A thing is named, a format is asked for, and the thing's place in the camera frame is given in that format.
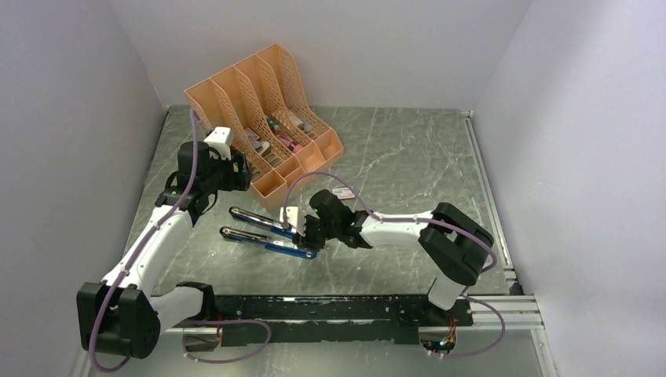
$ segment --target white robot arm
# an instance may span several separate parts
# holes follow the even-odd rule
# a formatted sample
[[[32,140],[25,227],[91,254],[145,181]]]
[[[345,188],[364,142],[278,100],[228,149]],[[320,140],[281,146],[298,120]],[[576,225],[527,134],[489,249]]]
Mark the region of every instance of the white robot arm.
[[[177,172],[169,178],[164,192],[156,200],[156,208],[139,236],[152,235],[127,269],[130,256],[137,249],[137,241],[120,263],[99,284],[86,283],[77,294],[79,329],[82,346],[88,349],[93,322],[101,309],[101,299],[109,290],[109,282],[124,272],[126,277],[114,292],[110,307],[106,309],[97,336],[97,351],[129,357],[147,357],[155,347],[159,334],[183,320],[214,319],[217,315],[215,296],[210,285],[184,282],[170,293],[150,297],[159,274],[182,248],[192,227],[209,207],[209,195],[219,190],[247,190],[250,173],[244,155],[229,149],[233,135],[229,129],[216,129],[204,143],[199,143],[198,159],[202,163],[196,170],[196,184],[169,219],[153,230],[158,220],[168,213],[183,193],[191,170],[193,146],[185,143],[178,153]],[[230,214],[242,221],[265,227],[286,237],[278,240],[269,236],[222,228],[228,240],[263,244],[266,249],[301,258],[314,259],[326,240],[338,239],[349,247],[373,248],[382,245],[421,247],[440,268],[440,273],[427,296],[436,307],[449,310],[465,286],[474,285],[485,263],[487,253],[476,243],[458,235],[451,239],[451,231],[425,222],[391,222],[391,218],[426,218],[455,224],[474,234],[488,246],[492,237],[477,223],[454,206],[440,203],[432,211],[410,215],[379,215],[382,221],[369,216],[364,210],[352,212],[328,190],[322,190],[310,200],[317,213],[305,216],[297,208],[290,212],[290,226],[258,214],[232,207]]]

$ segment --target white enclosure wall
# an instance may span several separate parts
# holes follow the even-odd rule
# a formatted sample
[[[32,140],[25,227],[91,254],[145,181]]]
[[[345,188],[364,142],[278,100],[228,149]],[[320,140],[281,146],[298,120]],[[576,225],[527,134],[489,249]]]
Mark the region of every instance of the white enclosure wall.
[[[68,375],[163,119],[106,1],[0,2],[0,375]]]
[[[111,0],[166,104],[275,42],[311,104],[472,109],[530,0]]]
[[[666,3],[534,0],[474,125],[562,376],[666,375]]]

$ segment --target marble-pattern floor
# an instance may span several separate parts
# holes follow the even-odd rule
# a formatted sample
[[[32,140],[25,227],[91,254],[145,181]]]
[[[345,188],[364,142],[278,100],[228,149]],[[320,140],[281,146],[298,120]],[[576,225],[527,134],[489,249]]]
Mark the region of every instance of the marble-pattern floor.
[[[145,227],[164,182],[176,170],[180,144],[192,136],[188,110],[188,106],[174,106],[166,118],[127,248]],[[489,204],[458,111],[329,107],[313,110],[338,132],[345,146],[344,157],[331,172],[360,189],[371,208],[386,214],[412,214],[434,209],[439,202],[450,202],[491,231]],[[317,177],[296,192],[291,203],[300,201],[309,209],[307,200],[313,193],[340,186],[332,178]],[[357,209],[355,202],[347,203]],[[277,210],[267,213],[249,192],[221,192],[217,205],[201,217],[185,248],[159,278],[154,295],[166,294],[185,280],[211,284],[216,294],[426,293],[437,275],[436,265],[423,249],[354,250],[333,240],[316,259],[309,261],[249,243],[224,241],[218,232],[224,225],[265,232],[233,220],[228,212],[231,206],[277,218]],[[501,263],[470,289],[476,295],[507,292]]]

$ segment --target orange desk organizer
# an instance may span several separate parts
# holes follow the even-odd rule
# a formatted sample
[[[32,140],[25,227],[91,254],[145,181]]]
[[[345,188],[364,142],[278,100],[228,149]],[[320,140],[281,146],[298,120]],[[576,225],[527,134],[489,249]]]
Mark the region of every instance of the orange desk organizer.
[[[252,172],[251,190],[267,210],[282,204],[296,178],[326,170],[344,153],[338,134],[310,110],[296,60],[280,45],[212,75],[187,89],[185,96],[208,129],[225,126],[233,130],[232,146],[245,152]],[[298,128],[287,109],[312,129],[306,133]],[[292,152],[282,144],[266,122],[267,115],[303,148]],[[247,140],[245,128],[270,142],[270,150],[260,156]]]

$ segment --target pink item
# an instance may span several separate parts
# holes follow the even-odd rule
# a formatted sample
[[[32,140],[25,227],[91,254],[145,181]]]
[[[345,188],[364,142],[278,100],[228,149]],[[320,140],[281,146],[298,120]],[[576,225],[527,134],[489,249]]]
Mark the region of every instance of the pink item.
[[[295,141],[291,140],[291,137],[288,137],[287,134],[285,134],[284,132],[277,131],[275,135],[277,136],[277,140],[281,141],[282,144],[286,145],[290,151],[298,152],[301,149],[303,149],[302,145],[297,144]]]

